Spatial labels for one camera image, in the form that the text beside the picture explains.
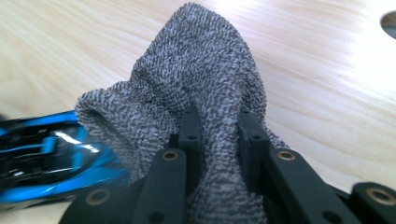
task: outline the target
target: screw hole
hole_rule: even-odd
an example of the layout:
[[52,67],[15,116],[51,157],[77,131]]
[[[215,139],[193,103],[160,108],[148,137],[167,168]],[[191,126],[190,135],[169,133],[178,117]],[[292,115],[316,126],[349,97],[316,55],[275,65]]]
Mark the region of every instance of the screw hole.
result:
[[326,219],[328,222],[332,224],[341,224],[343,223],[343,219],[341,219],[337,214],[331,211],[324,211],[322,213],[322,216],[324,219]]
[[371,199],[384,205],[396,205],[396,198],[383,189],[369,188],[366,193]]
[[284,161],[294,161],[296,159],[294,154],[288,151],[280,151],[277,153],[277,156]]
[[178,158],[178,154],[175,151],[166,151],[163,153],[163,160],[165,161],[175,161]]
[[165,215],[160,212],[152,212],[148,214],[148,222],[149,223],[161,223],[162,221],[165,220]]
[[108,189],[96,189],[87,196],[85,202],[90,206],[96,206],[105,203],[109,198],[110,191]]

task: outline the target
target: gray knit sock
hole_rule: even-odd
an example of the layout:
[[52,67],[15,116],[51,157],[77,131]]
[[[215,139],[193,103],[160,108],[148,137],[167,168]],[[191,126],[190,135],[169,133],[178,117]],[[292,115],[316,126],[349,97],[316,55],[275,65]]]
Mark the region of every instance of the gray knit sock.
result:
[[248,193],[237,159],[238,114],[245,105],[265,127],[265,93],[242,37],[220,15],[186,4],[165,24],[131,78],[78,99],[78,121],[108,144],[132,172],[145,176],[156,151],[177,133],[183,111],[201,118],[204,175],[189,196],[193,223],[264,223],[262,197]]

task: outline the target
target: light wood surface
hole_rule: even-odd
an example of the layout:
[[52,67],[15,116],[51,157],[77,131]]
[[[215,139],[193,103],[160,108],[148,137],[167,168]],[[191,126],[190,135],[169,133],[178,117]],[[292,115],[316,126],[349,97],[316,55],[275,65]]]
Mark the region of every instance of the light wood surface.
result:
[[[128,79],[186,1],[0,2],[0,113],[74,108],[85,91]],[[329,184],[396,189],[396,39],[389,0],[197,1],[249,45],[267,92],[267,123]],[[0,223],[56,223],[67,203],[10,211]]]

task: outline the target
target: wood grain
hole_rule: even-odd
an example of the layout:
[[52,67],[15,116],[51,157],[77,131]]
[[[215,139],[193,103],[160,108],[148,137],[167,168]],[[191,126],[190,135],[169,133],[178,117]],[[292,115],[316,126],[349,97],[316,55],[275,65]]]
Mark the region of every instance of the wood grain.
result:
[[[185,2],[1,1],[0,113],[70,110],[83,92],[127,79]],[[197,2],[246,40],[267,92],[268,126],[327,183],[396,189],[396,40],[380,25],[396,2]],[[35,211],[37,222],[56,223],[65,208],[7,212],[0,222],[32,223]]]

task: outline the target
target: wooden table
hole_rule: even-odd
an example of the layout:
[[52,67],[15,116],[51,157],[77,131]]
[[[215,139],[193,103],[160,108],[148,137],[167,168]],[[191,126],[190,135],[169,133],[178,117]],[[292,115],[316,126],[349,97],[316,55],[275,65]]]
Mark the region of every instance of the wooden table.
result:
[[[185,1],[0,3],[0,113],[74,108],[85,91],[128,79]],[[389,0],[197,1],[249,45],[268,96],[267,123],[329,184],[396,189],[396,39]],[[68,203],[10,211],[0,223],[56,223]]]

